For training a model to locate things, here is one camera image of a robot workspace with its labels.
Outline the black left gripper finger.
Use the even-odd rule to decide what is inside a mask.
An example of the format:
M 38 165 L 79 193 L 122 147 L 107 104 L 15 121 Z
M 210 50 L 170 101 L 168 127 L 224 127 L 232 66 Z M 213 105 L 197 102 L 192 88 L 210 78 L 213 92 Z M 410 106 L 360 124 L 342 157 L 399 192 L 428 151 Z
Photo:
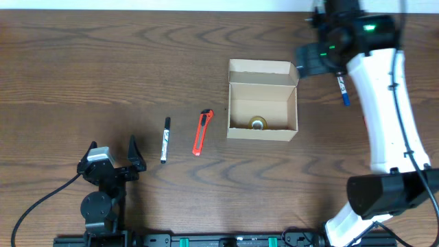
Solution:
M 134 135 L 130 137 L 127 159 L 138 172 L 144 172 L 147 169 L 146 162 L 137 147 Z
M 87 162 L 88 161 L 88 154 L 89 154 L 89 152 L 92 150 L 92 149 L 94 149 L 94 148 L 96 148 L 97 147 L 97 143 L 95 142 L 95 141 L 92 141 L 91 142 L 91 144 L 90 144 L 90 146 L 88 147 L 88 150 L 86 151 L 86 153 L 85 153 L 85 155 L 81 158 L 81 161 L 82 162 Z

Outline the black whiteboard marker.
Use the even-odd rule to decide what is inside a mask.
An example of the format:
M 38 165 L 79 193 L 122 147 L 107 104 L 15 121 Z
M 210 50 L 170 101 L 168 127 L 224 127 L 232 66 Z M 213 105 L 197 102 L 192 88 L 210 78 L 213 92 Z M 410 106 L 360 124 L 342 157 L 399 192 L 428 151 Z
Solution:
M 163 131 L 163 140 L 162 140 L 162 148 L 161 148 L 161 164 L 165 164 L 167 162 L 167 153 L 169 148 L 169 133 L 170 133 L 170 123 L 171 118 L 165 118 L 165 127 Z

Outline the blue whiteboard marker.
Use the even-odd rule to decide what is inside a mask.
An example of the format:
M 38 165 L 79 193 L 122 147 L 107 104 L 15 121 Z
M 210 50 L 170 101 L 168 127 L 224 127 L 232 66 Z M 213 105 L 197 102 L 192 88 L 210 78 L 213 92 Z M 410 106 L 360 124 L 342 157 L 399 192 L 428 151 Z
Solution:
M 343 78 L 343 75 L 341 73 L 337 73 L 337 82 L 338 82 L 339 87 L 340 87 L 340 91 L 341 91 L 341 94 L 342 94 L 342 100 L 344 102 L 344 105 L 345 106 L 350 106 L 351 103 L 350 103 L 350 100 L 349 100 L 348 92 L 346 90 L 346 85 L 344 83 L 344 78 Z

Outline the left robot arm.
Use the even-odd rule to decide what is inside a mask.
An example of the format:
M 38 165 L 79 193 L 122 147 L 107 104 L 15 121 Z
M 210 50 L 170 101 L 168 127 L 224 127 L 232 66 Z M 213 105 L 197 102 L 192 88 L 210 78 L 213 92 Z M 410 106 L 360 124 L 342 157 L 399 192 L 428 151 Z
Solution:
M 143 238 L 125 229 L 126 183 L 139 179 L 147 169 L 134 136 L 130 137 L 127 167 L 114 167 L 108 147 L 92 142 L 77 166 L 78 175 L 98 187 L 80 207 L 85 219 L 87 246 L 142 246 Z

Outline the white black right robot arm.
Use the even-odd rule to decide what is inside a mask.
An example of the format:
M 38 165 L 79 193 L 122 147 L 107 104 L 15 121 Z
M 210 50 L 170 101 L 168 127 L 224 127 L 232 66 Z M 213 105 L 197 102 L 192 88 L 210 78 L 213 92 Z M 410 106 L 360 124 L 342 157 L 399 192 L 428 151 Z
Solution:
M 375 227 L 425 201 L 438 207 L 438 170 L 418 135 L 405 81 L 405 20 L 366 14 L 358 1 L 315 4 L 317 42 L 296 51 L 300 77 L 348 75 L 361 103 L 371 174 L 348 179 L 348 201 L 316 238 L 318 246 L 355 246 Z

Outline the open cardboard box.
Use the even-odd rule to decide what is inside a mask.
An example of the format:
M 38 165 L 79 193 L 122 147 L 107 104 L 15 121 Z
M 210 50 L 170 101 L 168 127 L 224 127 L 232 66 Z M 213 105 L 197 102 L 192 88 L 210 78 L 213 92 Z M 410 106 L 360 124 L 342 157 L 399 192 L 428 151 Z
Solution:
M 227 137 L 291 141 L 298 133 L 298 81 L 298 71 L 288 61 L 229 60 Z M 254 116 L 263 117 L 268 128 L 248 129 Z

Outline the orange utility knife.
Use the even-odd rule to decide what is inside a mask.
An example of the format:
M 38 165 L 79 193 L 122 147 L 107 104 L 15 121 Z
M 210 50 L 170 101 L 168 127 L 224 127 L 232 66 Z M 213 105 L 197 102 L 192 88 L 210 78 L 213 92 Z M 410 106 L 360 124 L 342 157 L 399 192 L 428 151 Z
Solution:
M 205 109 L 200 113 L 198 127 L 197 127 L 195 140 L 193 143 L 193 149 L 192 149 L 192 153 L 195 156 L 200 156 L 202 153 L 206 129 L 213 116 L 214 116 L 214 112 L 211 109 Z

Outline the brown packing tape roll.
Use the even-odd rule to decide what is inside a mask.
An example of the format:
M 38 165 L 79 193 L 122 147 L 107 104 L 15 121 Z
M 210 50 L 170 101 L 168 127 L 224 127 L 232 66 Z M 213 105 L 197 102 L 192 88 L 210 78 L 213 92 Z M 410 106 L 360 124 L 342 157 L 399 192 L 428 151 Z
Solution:
M 265 130 L 267 128 L 268 128 L 268 123 L 261 116 L 254 116 L 248 122 L 248 129 L 251 130 Z

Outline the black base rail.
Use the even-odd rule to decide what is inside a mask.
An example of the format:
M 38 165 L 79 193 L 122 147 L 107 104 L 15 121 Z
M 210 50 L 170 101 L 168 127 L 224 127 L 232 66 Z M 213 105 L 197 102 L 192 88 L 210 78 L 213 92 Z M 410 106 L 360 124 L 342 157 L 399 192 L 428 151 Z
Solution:
M 136 236 L 130 232 L 120 235 L 91 237 L 57 237 L 53 247 L 308 247 L 328 246 L 321 236 L 312 232 L 290 231 L 265 235 L 169 235 L 149 234 Z

